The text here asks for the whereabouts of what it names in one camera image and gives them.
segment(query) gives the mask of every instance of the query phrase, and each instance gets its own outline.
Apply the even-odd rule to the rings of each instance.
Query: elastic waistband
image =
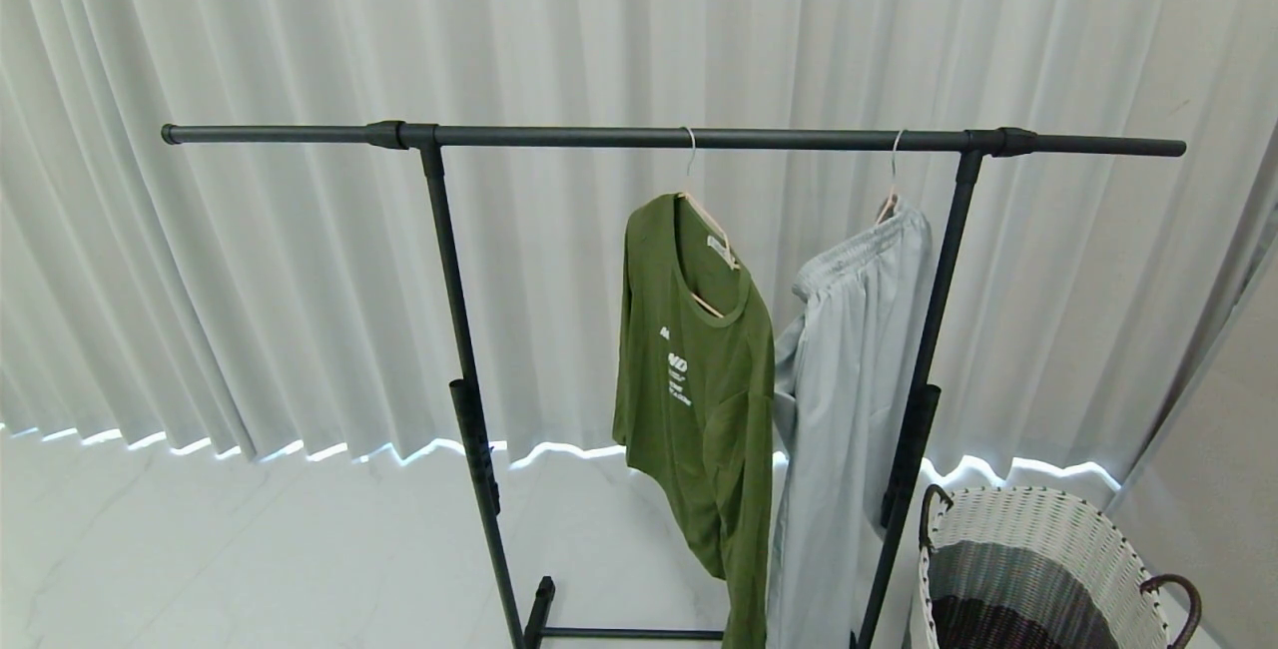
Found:
[[[847,240],[826,249],[824,253],[817,254],[804,263],[799,270],[799,276],[795,277],[794,294],[806,303],[812,295],[833,285],[849,272],[866,266],[872,258],[891,248],[892,244],[900,243],[906,230],[929,231],[928,221],[921,212],[905,203],[905,199],[897,199],[896,212],[888,220],[866,231],[860,231],[858,235],[849,236]]]

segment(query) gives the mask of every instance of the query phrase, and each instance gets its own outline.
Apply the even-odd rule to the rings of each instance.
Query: white tile floor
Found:
[[[722,626],[722,584],[622,457],[495,459],[521,612],[550,574],[556,625]],[[5,649],[509,645],[465,461],[449,448],[406,466],[386,452],[248,464],[5,437],[0,508]],[[902,553],[877,646],[900,646],[911,562]]]

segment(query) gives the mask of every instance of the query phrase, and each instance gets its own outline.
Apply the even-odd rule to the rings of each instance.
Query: green shirt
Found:
[[[612,438],[666,491],[705,570],[727,580],[723,646],[754,649],[764,645],[772,508],[772,318],[717,243],[675,194],[626,222]]]

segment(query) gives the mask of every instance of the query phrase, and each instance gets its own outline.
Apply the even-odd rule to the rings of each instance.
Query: black metal garment rack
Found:
[[[694,129],[698,148],[731,149],[870,149],[888,152],[897,139],[891,130],[712,130]],[[510,567],[501,543],[497,512],[501,510],[497,482],[492,473],[488,447],[488,429],[479,397],[479,376],[475,372],[474,349],[470,342],[470,324],[466,317],[461,270],[458,266],[458,248],[452,235],[449,195],[443,187],[443,155],[441,149],[455,147],[525,147],[525,148],[688,148],[685,129],[621,129],[621,126],[460,126],[417,125],[405,121],[374,121],[371,125],[164,125],[161,138],[169,144],[183,143],[337,143],[376,144],[380,148],[419,149],[435,213],[435,233],[440,243],[443,279],[447,285],[449,308],[452,313],[452,331],[456,335],[458,354],[461,359],[461,379],[449,383],[456,409],[470,468],[470,482],[479,505],[484,538],[492,558],[497,590],[515,649],[538,649],[547,638],[575,639],[690,639],[718,640],[722,631],[700,630],[644,630],[644,629],[578,629],[547,626],[555,581],[543,576],[533,599],[533,608],[525,625],[520,620],[515,593],[510,581]],[[850,645],[869,649],[874,639],[879,612],[887,593],[892,565],[906,514],[914,496],[914,485],[923,464],[932,418],[941,399],[939,386],[928,385],[932,358],[941,332],[950,281],[953,280],[958,244],[962,241],[967,207],[973,188],[985,157],[1013,157],[1024,153],[1099,153],[1099,155],[1151,155],[1151,157],[1178,157],[1185,153],[1185,143],[1176,139],[1125,139],[1089,138],[1089,135],[1038,135],[1030,130],[1003,126],[999,130],[923,132],[907,130],[900,135],[901,152],[958,153],[958,170],[950,217],[937,258],[937,275],[932,285],[923,336],[915,359],[910,395],[905,418],[897,437],[896,454],[888,489],[883,496],[881,523],[887,529],[879,553],[874,585],[865,607],[859,640]]]

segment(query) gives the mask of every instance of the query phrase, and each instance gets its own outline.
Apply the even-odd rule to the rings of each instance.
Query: woven basket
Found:
[[[1190,595],[1183,649],[1201,617],[1181,576],[1151,577],[1085,501],[1047,488],[928,488],[910,639],[930,649],[1166,649],[1159,588]]]

